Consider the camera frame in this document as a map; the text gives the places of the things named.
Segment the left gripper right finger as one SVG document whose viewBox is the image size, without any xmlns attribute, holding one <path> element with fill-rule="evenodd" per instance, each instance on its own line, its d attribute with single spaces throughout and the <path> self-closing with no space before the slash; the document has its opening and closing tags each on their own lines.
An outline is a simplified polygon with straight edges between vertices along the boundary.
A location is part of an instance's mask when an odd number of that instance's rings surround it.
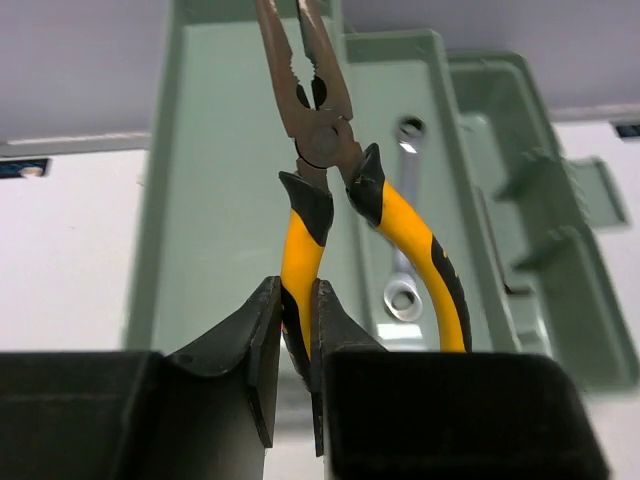
<svg viewBox="0 0 640 480">
<path fill-rule="evenodd" d="M 607 479 L 579 392 L 536 354 L 389 351 L 331 284 L 311 297 L 315 450 L 329 479 Z"/>
</svg>

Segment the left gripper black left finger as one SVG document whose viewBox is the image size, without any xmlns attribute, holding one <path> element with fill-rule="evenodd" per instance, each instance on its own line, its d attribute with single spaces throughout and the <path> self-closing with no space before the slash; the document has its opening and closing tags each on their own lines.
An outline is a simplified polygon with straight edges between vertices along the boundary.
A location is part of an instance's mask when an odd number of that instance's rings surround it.
<svg viewBox="0 0 640 480">
<path fill-rule="evenodd" d="M 280 283 L 172 354 L 5 353 L 5 479 L 259 479 L 274 436 Z"/>
</svg>

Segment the large silver ratchet wrench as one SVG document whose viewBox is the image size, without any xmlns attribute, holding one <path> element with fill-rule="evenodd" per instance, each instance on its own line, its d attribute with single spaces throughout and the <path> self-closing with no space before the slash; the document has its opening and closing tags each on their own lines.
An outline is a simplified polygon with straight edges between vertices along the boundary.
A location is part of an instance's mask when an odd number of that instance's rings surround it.
<svg viewBox="0 0 640 480">
<path fill-rule="evenodd" d="M 401 230 L 409 232 L 417 216 L 414 207 L 418 197 L 417 172 L 421 163 L 420 150 L 426 140 L 425 122 L 414 115 L 398 119 L 395 138 L 398 145 L 397 193 L 413 210 L 412 215 L 401 216 Z M 418 275 L 412 260 L 401 247 L 394 247 L 393 269 L 384 287 L 383 300 L 390 316 L 397 321 L 412 323 L 422 315 L 423 302 L 417 286 Z"/>
</svg>

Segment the yellow handled pliers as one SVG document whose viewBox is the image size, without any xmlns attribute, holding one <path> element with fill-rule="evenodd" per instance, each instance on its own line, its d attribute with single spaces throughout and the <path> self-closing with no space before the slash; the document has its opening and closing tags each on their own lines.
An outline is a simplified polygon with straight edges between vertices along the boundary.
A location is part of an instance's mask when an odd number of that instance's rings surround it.
<svg viewBox="0 0 640 480">
<path fill-rule="evenodd" d="M 307 95 L 292 67 L 292 50 L 275 2 L 256 4 L 273 92 L 296 152 L 294 172 L 279 179 L 290 201 L 290 220 L 281 264 L 281 324 L 294 367 L 311 380 L 312 290 L 334 218 L 327 172 L 339 170 L 353 208 L 394 246 L 401 247 L 426 286 L 435 308 L 440 347 L 472 350 L 470 314 L 455 268 L 419 214 L 408 233 L 401 216 L 412 215 L 386 179 L 377 144 L 355 140 L 350 94 L 316 4 L 296 4 L 306 57 L 314 68 Z"/>
</svg>

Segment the green toolbox with clear lid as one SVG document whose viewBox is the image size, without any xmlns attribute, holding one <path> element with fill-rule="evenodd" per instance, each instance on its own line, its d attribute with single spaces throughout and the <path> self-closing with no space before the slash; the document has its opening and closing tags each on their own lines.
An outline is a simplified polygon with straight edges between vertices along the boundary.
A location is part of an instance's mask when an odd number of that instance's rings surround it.
<svg viewBox="0 0 640 480">
<path fill-rule="evenodd" d="M 128 349 L 172 352 L 281 280 L 295 367 L 333 289 L 389 350 L 538 354 L 589 393 L 639 358 L 524 59 L 347 34 L 335 1 L 173 1 Z"/>
</svg>

